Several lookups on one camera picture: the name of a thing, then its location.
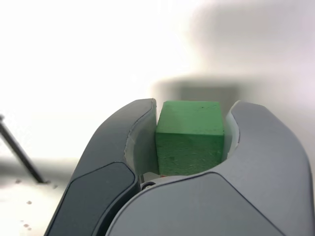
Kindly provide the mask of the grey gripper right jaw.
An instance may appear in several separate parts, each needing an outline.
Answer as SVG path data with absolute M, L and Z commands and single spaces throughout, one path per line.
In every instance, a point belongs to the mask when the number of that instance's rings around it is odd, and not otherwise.
M 231 153 L 203 173 L 156 184 L 115 216 L 109 236 L 312 236 L 313 178 L 293 132 L 261 105 L 227 115 Z

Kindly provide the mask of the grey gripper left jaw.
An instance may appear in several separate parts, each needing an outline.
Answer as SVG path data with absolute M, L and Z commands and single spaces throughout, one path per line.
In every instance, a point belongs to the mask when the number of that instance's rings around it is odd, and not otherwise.
M 46 230 L 48 236 L 103 236 L 123 205 L 158 174 L 155 99 L 112 114 L 88 142 Z

